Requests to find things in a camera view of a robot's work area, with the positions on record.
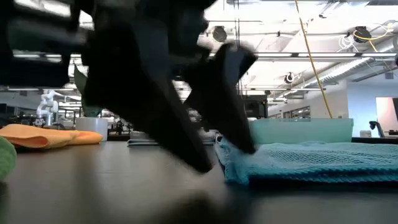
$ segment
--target gray table surface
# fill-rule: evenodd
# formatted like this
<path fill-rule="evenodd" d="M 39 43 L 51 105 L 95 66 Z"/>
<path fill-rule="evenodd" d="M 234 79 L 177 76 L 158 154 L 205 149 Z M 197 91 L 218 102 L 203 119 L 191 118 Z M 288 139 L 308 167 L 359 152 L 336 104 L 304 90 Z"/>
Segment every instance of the gray table surface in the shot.
<path fill-rule="evenodd" d="M 18 156 L 0 184 L 1 224 L 398 223 L 393 189 L 249 190 L 226 185 L 218 164 L 198 175 L 154 146 Z"/>

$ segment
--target white robot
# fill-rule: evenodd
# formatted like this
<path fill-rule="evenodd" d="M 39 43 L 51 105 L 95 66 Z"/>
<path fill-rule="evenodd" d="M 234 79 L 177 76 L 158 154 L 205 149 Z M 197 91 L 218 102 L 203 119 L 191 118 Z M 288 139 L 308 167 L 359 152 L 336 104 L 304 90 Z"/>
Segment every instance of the white robot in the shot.
<path fill-rule="evenodd" d="M 55 91 L 44 90 L 44 94 L 41 96 L 42 101 L 37 107 L 37 119 L 35 126 L 51 126 L 52 125 L 52 114 L 58 112 L 58 102 L 54 101 Z"/>

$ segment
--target blue towel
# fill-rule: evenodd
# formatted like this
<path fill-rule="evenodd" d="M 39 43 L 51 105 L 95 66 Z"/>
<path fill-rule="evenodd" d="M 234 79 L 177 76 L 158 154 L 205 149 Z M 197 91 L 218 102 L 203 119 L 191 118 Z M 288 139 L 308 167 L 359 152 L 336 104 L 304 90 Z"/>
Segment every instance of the blue towel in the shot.
<path fill-rule="evenodd" d="M 324 183 L 398 181 L 398 145 L 275 143 L 247 155 L 222 139 L 215 151 L 227 182 L 244 185 L 252 177 Z"/>

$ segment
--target wall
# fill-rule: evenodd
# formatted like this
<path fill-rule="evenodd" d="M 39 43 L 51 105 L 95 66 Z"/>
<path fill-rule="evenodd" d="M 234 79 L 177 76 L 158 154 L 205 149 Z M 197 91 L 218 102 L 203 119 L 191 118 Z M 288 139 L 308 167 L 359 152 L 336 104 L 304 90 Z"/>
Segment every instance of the wall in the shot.
<path fill-rule="evenodd" d="M 347 97 L 349 116 L 354 119 L 353 137 L 359 137 L 361 130 L 371 130 L 369 121 L 377 121 L 376 97 L 398 97 L 398 88 L 395 85 L 350 83 Z M 372 130 L 372 137 L 379 137 L 377 130 Z"/>
<path fill-rule="evenodd" d="M 377 121 L 383 131 L 398 130 L 398 118 L 391 97 L 376 98 Z"/>
<path fill-rule="evenodd" d="M 0 93 L 0 103 L 36 110 L 40 104 L 40 95 L 35 91 L 28 91 L 27 96 L 21 96 L 19 93 Z"/>
<path fill-rule="evenodd" d="M 348 118 L 347 85 L 341 81 L 339 85 L 326 86 L 326 98 L 334 118 Z M 285 105 L 271 106 L 269 116 L 310 106 L 311 118 L 329 118 L 321 91 L 310 91 L 303 100 L 289 100 Z"/>

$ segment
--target orange towel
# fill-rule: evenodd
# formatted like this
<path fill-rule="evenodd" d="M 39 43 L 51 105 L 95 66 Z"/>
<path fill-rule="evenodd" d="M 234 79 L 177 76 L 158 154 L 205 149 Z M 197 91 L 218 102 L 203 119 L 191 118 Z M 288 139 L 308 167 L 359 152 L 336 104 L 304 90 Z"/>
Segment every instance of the orange towel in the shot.
<path fill-rule="evenodd" d="M 102 135 L 90 131 L 62 131 L 23 124 L 7 125 L 0 129 L 0 136 L 15 145 L 35 149 L 51 149 L 69 144 L 96 144 L 103 138 Z"/>

